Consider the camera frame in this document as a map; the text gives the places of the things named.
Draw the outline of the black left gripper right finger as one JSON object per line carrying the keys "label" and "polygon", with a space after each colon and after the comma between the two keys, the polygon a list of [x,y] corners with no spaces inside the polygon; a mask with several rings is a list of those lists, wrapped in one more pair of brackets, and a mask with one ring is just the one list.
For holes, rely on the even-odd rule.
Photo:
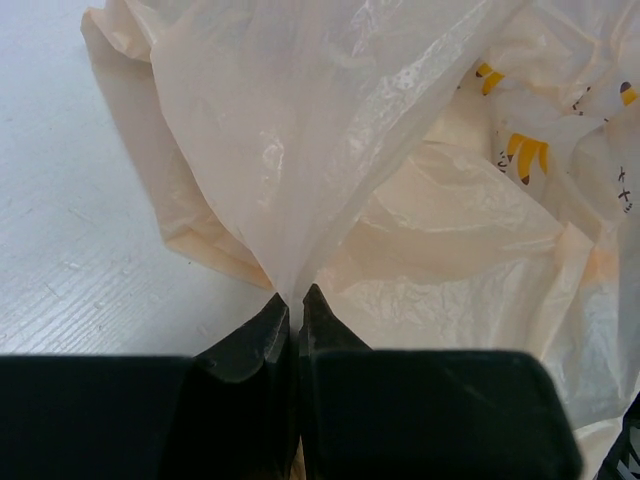
{"label": "black left gripper right finger", "polygon": [[310,479],[576,479],[583,460],[545,368],[495,350],[369,347],[318,286],[299,399]]}

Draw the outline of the translucent printed plastic bag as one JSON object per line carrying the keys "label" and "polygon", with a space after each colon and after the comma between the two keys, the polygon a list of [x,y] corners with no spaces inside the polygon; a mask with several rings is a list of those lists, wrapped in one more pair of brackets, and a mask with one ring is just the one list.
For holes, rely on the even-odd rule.
{"label": "translucent printed plastic bag", "polygon": [[372,346],[524,350],[595,477],[639,391],[635,1],[109,1],[166,245]]}

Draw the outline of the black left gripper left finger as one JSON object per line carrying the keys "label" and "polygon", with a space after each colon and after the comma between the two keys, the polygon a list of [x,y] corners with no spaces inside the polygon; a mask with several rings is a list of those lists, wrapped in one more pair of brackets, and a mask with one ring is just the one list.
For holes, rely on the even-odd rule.
{"label": "black left gripper left finger", "polygon": [[286,479],[289,310],[189,356],[5,355],[5,479]]}

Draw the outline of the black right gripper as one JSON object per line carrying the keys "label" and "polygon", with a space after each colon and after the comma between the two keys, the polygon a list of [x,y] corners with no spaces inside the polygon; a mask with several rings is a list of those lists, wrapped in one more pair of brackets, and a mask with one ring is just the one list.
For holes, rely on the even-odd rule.
{"label": "black right gripper", "polygon": [[623,427],[597,474],[598,480],[639,478],[639,410],[630,409]]}

